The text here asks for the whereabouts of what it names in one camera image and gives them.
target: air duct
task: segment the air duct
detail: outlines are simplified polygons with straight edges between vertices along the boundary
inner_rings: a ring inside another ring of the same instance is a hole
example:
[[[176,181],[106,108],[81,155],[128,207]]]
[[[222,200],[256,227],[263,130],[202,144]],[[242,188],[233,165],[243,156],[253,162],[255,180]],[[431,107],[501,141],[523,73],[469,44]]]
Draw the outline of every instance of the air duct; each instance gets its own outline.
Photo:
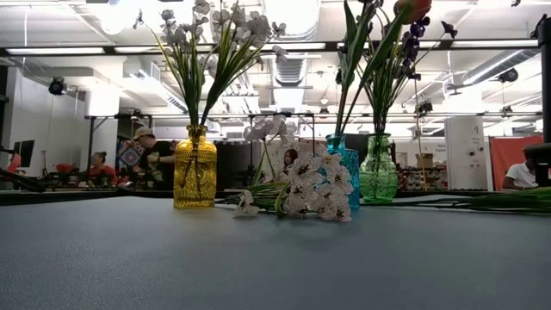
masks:
[[[498,74],[510,70],[515,65],[519,65],[524,61],[531,59],[538,53],[540,53],[540,50],[501,52],[496,57],[465,73],[465,75],[461,78],[462,85],[451,85],[451,87],[458,89],[486,81],[488,78],[495,77]]]

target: blue glass vase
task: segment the blue glass vase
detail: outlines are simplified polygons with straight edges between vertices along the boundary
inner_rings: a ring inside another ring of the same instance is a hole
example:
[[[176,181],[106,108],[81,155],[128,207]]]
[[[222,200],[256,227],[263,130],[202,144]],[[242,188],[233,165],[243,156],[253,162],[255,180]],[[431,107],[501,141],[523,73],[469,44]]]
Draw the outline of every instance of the blue glass vase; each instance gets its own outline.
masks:
[[[330,154],[336,152],[341,154],[341,165],[345,166],[350,173],[350,183],[354,190],[348,195],[348,203],[350,208],[358,209],[360,207],[360,160],[358,152],[346,148],[346,134],[329,134],[325,139],[327,140],[327,151]]]

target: person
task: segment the person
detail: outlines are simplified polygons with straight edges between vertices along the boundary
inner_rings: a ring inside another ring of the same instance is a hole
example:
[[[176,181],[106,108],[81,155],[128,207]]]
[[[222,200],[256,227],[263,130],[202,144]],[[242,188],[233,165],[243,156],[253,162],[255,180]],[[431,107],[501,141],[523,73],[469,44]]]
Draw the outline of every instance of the person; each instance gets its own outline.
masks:
[[[113,167],[109,167],[105,164],[106,152],[95,152],[92,157],[92,167],[90,167],[90,176],[92,177],[107,177],[108,183],[112,186],[117,186],[119,178],[117,172]]]
[[[503,181],[503,189],[535,189],[538,187],[536,183],[536,162],[533,158],[529,158],[524,154],[526,160],[522,164],[514,164],[507,171],[505,180]]]
[[[299,153],[295,149],[288,149],[283,155],[283,172],[288,173],[288,167],[294,163],[294,161],[299,157]]]
[[[155,189],[173,190],[176,161],[174,145],[169,141],[157,141],[149,127],[136,130],[134,139],[145,148],[138,167],[142,171],[151,172]]]

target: red tulip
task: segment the red tulip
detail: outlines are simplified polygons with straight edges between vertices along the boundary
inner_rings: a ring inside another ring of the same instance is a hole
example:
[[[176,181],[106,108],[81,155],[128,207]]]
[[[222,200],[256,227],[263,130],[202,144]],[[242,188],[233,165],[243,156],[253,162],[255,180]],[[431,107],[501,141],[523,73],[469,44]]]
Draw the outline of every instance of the red tulip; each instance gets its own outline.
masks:
[[[394,5],[394,14],[398,14],[407,4],[412,6],[410,14],[405,16],[403,25],[409,25],[423,18],[430,11],[432,0],[398,0]]]

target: green glass vase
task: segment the green glass vase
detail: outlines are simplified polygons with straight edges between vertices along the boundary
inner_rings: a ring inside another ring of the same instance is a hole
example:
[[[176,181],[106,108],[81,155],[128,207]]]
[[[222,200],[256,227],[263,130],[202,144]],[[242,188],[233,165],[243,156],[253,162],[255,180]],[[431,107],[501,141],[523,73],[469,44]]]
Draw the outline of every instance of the green glass vase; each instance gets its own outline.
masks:
[[[398,190],[396,164],[388,155],[388,133],[368,136],[368,156],[360,165],[360,190],[369,204],[391,202]]]

